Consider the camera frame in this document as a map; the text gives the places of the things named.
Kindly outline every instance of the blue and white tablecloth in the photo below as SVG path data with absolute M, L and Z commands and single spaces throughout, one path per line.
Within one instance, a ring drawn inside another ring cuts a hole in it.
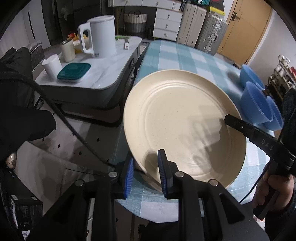
M 239 82 L 240 70 L 225 61 L 191 47 L 156 40 L 147 49 L 135 84 L 148 74 L 163 69 L 183 69 L 210 80 L 226 92 L 242 114 L 239 106 L 243 91 Z M 124 161 L 128 150 L 122 124 L 111 162 Z M 239 201 L 251 189 L 268 161 L 269 157 L 247 139 L 244 165 L 227 190 Z M 253 195 L 254 192 L 243 203 L 251 201 Z M 139 173 L 135 173 L 129 197 L 118 202 L 136 216 L 153 222 L 178 220 L 178 201 L 166 200 L 162 193 L 150 188 Z

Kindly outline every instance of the white drawer cabinet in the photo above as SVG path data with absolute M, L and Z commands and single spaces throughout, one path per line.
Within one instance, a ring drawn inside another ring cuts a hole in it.
M 179 27 L 180 27 L 180 22 L 175 22 L 175 21 L 170 21 L 167 19 L 160 19 L 160 18 L 155 19 L 154 28 L 178 32 Z
M 142 0 L 113 0 L 112 3 L 113 7 L 117 7 L 117 6 L 142 6 Z
M 156 11 L 156 18 L 167 19 L 180 23 L 182 19 L 182 13 L 158 8 Z
M 166 9 L 173 9 L 174 1 L 171 0 L 143 0 L 142 6 L 160 7 Z
M 172 41 L 176 41 L 177 34 L 178 33 L 173 32 L 173 31 L 168 31 L 168 30 L 163 30 L 163 29 L 157 29 L 157 28 L 155 28 L 154 31 L 153 31 L 153 37 L 155 37 L 155 38 L 161 38 L 161 39 L 167 39 L 167 40 L 172 40 Z

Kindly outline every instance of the blue bowl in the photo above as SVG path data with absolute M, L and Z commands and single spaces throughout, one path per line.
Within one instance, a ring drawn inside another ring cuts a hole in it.
M 253 124 L 261 124 L 273 120 L 273 112 L 265 95 L 253 82 L 248 81 L 240 102 L 246 118 Z
M 282 129 L 284 126 L 284 121 L 279 111 L 279 108 L 277 107 L 276 103 L 270 96 L 267 96 L 266 100 L 271 107 L 274 119 L 271 122 L 265 122 L 264 123 L 265 127 L 271 131 L 277 131 Z
M 246 83 L 248 81 L 251 81 L 255 85 L 257 85 L 260 90 L 265 90 L 265 86 L 264 86 L 262 80 L 258 77 L 258 75 L 254 72 L 254 70 L 252 70 L 249 66 L 247 66 L 245 64 L 242 65 L 239 79 L 240 79 L 243 87 L 246 87 Z

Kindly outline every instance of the white pitcher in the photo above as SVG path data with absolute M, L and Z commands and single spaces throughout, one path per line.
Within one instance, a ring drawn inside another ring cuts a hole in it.
M 83 32 L 88 30 L 89 49 L 85 48 Z M 81 50 L 95 58 L 107 58 L 116 54 L 114 16 L 91 18 L 78 27 Z

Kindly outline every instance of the metal screw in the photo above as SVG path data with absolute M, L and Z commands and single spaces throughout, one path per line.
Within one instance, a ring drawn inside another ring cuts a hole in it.
M 176 172 L 175 175 L 176 177 L 184 177 L 184 173 L 180 171 Z
M 112 178 L 117 177 L 117 172 L 110 172 L 108 176 Z
M 219 182 L 216 179 L 211 179 L 210 184 L 214 187 L 218 186 Z
M 78 187 L 81 187 L 82 185 L 84 184 L 84 181 L 83 180 L 77 180 L 76 182 L 75 182 L 75 185 L 76 186 L 78 186 Z

